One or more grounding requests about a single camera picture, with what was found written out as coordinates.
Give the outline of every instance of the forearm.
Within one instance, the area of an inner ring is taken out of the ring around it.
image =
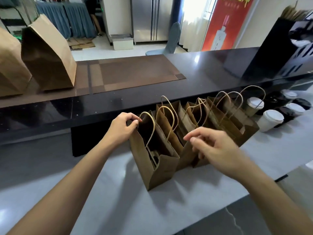
[[[313,222],[264,172],[254,171],[240,182],[260,209],[272,234],[312,233]]]
[[[113,149],[104,138],[8,234],[70,234]]]

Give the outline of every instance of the red banner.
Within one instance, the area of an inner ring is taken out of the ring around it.
[[[202,51],[230,49],[253,0],[217,0]]]

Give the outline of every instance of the stainless steel refrigerator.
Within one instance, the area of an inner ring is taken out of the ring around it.
[[[131,0],[134,42],[165,41],[174,0]]]

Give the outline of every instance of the black shorts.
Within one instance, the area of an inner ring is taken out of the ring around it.
[[[89,15],[96,13],[97,0],[86,0],[86,7]]]

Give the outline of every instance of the person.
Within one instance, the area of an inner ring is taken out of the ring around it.
[[[86,7],[87,7],[88,13],[89,13],[93,23],[96,26],[97,31],[98,31],[96,38],[99,38],[99,37],[103,36],[103,34],[102,34],[102,30],[101,30],[99,21],[96,18],[97,0],[86,0]]]
[[[110,153],[129,139],[139,121],[132,113],[121,113],[115,118],[100,142],[7,234],[70,234]],[[217,170],[248,190],[272,234],[312,234],[313,222],[309,217],[225,132],[199,127],[184,140],[191,142],[200,158],[207,158]]]

